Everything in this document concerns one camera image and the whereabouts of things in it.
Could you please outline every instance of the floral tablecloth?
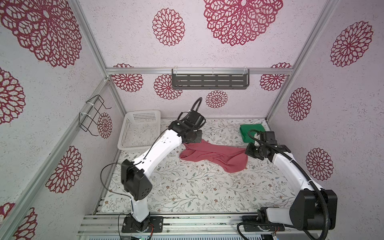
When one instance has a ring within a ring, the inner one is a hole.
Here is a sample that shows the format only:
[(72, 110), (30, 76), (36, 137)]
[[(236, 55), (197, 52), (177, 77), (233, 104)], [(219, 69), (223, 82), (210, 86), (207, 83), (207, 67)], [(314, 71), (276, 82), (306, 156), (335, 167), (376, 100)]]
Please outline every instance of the floral tablecloth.
[[(171, 119), (162, 119), (161, 130)], [(241, 124), (262, 123), (260, 119), (208, 119), (203, 139), (219, 145), (246, 147), (240, 135)], [(277, 167), (269, 161), (249, 157), (247, 167), (227, 173), (210, 161), (189, 162), (179, 159), (185, 149), (175, 148), (150, 176), (153, 188), (148, 195), (151, 212), (254, 212), (260, 207), (289, 207), (295, 194)], [(133, 160), (143, 151), (123, 151), (119, 162)], [(116, 166), (109, 185), (113, 192), (124, 193), (120, 166)], [(101, 212), (130, 212), (128, 197), (108, 192)]]

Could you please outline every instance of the red floral pattern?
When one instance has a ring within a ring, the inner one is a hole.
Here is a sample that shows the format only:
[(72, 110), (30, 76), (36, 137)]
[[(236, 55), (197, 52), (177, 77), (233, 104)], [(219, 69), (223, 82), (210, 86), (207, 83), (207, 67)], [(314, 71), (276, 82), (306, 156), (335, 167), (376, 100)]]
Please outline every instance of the red floral pattern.
[(79, 150), (70, 146), (45, 186), (55, 193), (68, 191), (79, 179), (82, 167), (83, 160)]
[(25, 216), (21, 225), (17, 228), (15, 234), (15, 240), (31, 240), (35, 235), (35, 230), (37, 227), (37, 214), (35, 213), (35, 208), (31, 207), (28, 215)]
[(331, 61), (338, 67), (348, 66), (361, 58), (372, 41), (372, 26), (360, 21), (344, 29), (331, 49)]
[(66, 68), (79, 58), (79, 25), (66, 0), (1, 0), (0, 16), (20, 46), (38, 60)]
[(306, 159), (308, 171), (318, 180), (326, 180), (333, 173), (331, 156), (320, 148), (312, 149)]
[(283, 0), (204, 0), (207, 28), (221, 43), (244, 45), (276, 20)]
[[(129, 64), (119, 63), (115, 68), (133, 68)], [(111, 75), (113, 82), (127, 92), (136, 92), (143, 87), (143, 78), (141, 74), (115, 74)]]
[(205, 98), (205, 102), (211, 108), (220, 108), (228, 101), (228, 95), (221, 90), (214, 90), (210, 92)]
[(303, 120), (310, 112), (311, 104), (311, 95), (307, 89), (298, 88), (294, 90), (288, 100), (289, 116), (295, 121)]
[(183, 90), (172, 88), (172, 76), (169, 74), (158, 76), (153, 83), (153, 88), (157, 95), (168, 100), (178, 98), (183, 92)]
[(15, 203), (7, 202), (6, 204), (0, 207), (0, 225), (3, 223), (5, 217), (8, 215), (14, 205)]
[(19, 81), (0, 68), (0, 125), (18, 118), (25, 106), (25, 95)]
[(166, 46), (178, 44), (184, 37), (184, 22), (180, 14), (173, 9), (163, 8), (152, 21), (156, 38)]
[[(290, 68), (292, 67), (289, 63), (278, 63), (272, 65), (271, 68)], [(287, 75), (285, 74), (263, 74), (260, 79), (260, 86), (268, 91), (279, 89), (283, 84)]]
[(112, 120), (108, 113), (102, 113), (97, 121), (97, 130), (100, 136), (108, 138), (112, 132)]

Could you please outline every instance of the folded green cloth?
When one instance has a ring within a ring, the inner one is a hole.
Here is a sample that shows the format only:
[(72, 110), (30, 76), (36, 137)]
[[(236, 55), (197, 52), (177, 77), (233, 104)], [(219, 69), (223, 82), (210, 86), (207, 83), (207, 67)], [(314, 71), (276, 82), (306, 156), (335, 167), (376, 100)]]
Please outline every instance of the folded green cloth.
[(252, 138), (250, 138), (248, 136), (248, 132), (249, 130), (258, 130), (258, 131), (261, 131), (261, 132), (265, 132), (265, 129), (263, 127), (263, 125), (261, 124), (243, 124), (243, 125), (240, 125), (240, 133), (241, 133), (241, 136), (243, 138), (243, 142), (255, 142), (254, 140), (252, 140)]

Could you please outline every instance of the robotic arm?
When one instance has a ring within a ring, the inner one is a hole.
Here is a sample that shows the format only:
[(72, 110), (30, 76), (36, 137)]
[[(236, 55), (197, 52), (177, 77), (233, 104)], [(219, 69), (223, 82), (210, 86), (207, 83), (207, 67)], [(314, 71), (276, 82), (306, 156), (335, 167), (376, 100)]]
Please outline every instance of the robotic arm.
[[(132, 229), (143, 232), (148, 227), (150, 214), (147, 196), (152, 190), (149, 176), (154, 168), (182, 143), (201, 142), (202, 132), (199, 129), (205, 124), (205, 118), (197, 112), (201, 101), (202, 98), (199, 98), (184, 118), (180, 119), (183, 114), (180, 113), (178, 119), (168, 126), (149, 150), (133, 162), (125, 160), (122, 163), (121, 183), (132, 198), (130, 216)], [(319, 239), (325, 239), (328, 229), (335, 227), (336, 194), (332, 190), (324, 190), (310, 178), (295, 161), (291, 151), (285, 145), (278, 145), (273, 131), (257, 132), (260, 134), (260, 139), (254, 138), (251, 132), (257, 131), (251, 130), (248, 135), (260, 145), (250, 143), (246, 154), (260, 160), (268, 158), (282, 171), (297, 197), (290, 208), (264, 207), (258, 210), (257, 220), (248, 220), (239, 225), (283, 226), (284, 224), (304, 230), (312, 239), (314, 238), (307, 230), (323, 230)]]

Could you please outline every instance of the black wire rack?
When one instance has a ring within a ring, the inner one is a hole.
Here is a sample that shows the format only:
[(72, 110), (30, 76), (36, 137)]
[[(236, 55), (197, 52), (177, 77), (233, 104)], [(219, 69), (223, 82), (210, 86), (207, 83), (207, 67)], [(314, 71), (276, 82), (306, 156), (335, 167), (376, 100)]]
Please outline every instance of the black wire rack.
[[(101, 105), (100, 105), (98, 108), (96, 108), (95, 105), (96, 105), (96, 103), (97, 103), (98, 101), (101, 103)], [(83, 112), (79, 113), (79, 127), (80, 127), (83, 131), (85, 131), (85, 132), (89, 132), (89, 133), (90, 133), (91, 135), (93, 135), (93, 136), (98, 136), (98, 135), (93, 134), (89, 128), (90, 128), (90, 126), (91, 126), (91, 124), (92, 124), (93, 122), (97, 125), (97, 123), (94, 121), (94, 119), (95, 119), (95, 117), (97, 116), (97, 114), (101, 115), (100, 112), (99, 112), (99, 110), (100, 110), (101, 107), (104, 107), (105, 109), (111, 109), (112, 107), (107, 108), (107, 107), (104, 105), (104, 99), (103, 99), (100, 95), (95, 95), (94, 97), (92, 97), (91, 99), (89, 99), (88, 101), (86, 101), (86, 103), (92, 105), (92, 107), (91, 107), (91, 108), (88, 110), (88, 112), (86, 112), (86, 113), (83, 113)], [(89, 113), (91, 112), (92, 109), (95, 109), (95, 110), (96, 110), (96, 113), (95, 113), (95, 115), (94, 115), (93, 117), (89, 114)], [(88, 119), (88, 118), (89, 118), (91, 121), (90, 121), (90, 123), (88, 124), (88, 126), (85, 126), (83, 123), (84, 123), (84, 122), (86, 121), (86, 119)]]

